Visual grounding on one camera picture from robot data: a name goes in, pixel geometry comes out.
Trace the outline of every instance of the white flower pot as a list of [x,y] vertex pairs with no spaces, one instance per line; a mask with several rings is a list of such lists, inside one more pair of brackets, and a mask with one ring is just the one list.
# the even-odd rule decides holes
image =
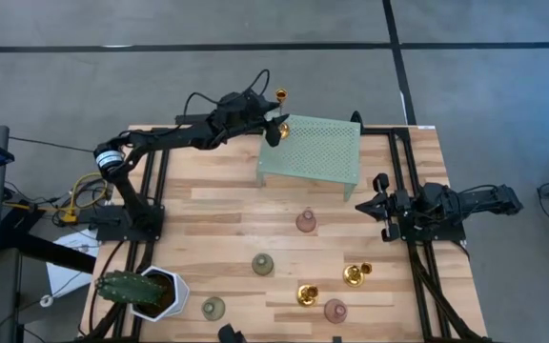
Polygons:
[[164,310],[162,313],[155,317],[151,317],[147,314],[142,313],[139,309],[136,308],[136,305],[131,306],[132,314],[151,322],[157,322],[163,317],[181,313],[183,311],[183,308],[186,306],[188,296],[190,295],[190,289],[188,288],[188,285],[178,273],[168,272],[161,268],[150,266],[148,269],[142,272],[141,275],[146,276],[154,272],[165,274],[170,278],[170,280],[173,281],[174,302],[166,310]]

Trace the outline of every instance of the plant pot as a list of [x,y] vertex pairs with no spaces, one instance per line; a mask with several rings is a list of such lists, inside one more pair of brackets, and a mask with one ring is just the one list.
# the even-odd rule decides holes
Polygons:
[[162,301],[156,305],[135,305],[131,306],[131,313],[151,322],[157,322],[166,316],[180,314],[186,306],[190,289],[186,282],[175,272],[168,272],[161,268],[150,266],[143,276],[167,288],[162,296]]

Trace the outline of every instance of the potted cactus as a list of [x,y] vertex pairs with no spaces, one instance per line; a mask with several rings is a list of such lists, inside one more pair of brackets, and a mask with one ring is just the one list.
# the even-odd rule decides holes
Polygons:
[[181,313],[190,293],[179,274],[155,266],[141,274],[107,272],[96,280],[95,288],[104,299],[132,304],[134,315],[152,322]]

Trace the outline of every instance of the white paper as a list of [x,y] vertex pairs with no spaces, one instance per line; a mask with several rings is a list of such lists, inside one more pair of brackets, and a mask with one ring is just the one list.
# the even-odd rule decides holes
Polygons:
[[[60,237],[53,243],[68,248],[74,248],[79,252],[96,257],[99,253],[99,248],[98,241],[95,237],[96,231],[92,232],[86,229],[81,233],[76,232]],[[86,272],[82,272],[80,275],[77,275],[79,273],[78,271],[59,267],[49,262],[46,263],[46,267],[48,268],[51,294],[53,294],[54,297],[60,297],[69,292],[75,291],[84,285],[88,285],[92,280],[92,275]],[[75,278],[69,283],[69,285],[65,286],[65,288],[61,290],[61,287],[68,283],[73,277]]]

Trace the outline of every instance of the brass cup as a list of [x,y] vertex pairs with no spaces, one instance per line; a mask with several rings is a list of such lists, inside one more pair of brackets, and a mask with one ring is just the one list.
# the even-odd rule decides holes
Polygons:
[[365,274],[358,266],[349,266],[344,269],[342,279],[351,287],[359,287],[365,281]]
[[313,306],[319,298],[319,289],[313,285],[302,285],[297,290],[297,303],[301,306]]
[[278,126],[278,131],[281,132],[281,139],[285,139],[290,135],[290,126],[287,123],[282,123]]
[[276,100],[281,104],[287,99],[287,91],[284,89],[274,91],[274,95],[276,96]]
[[370,272],[372,272],[372,265],[368,262],[364,262],[361,264],[361,272],[365,273],[365,274],[369,274]]

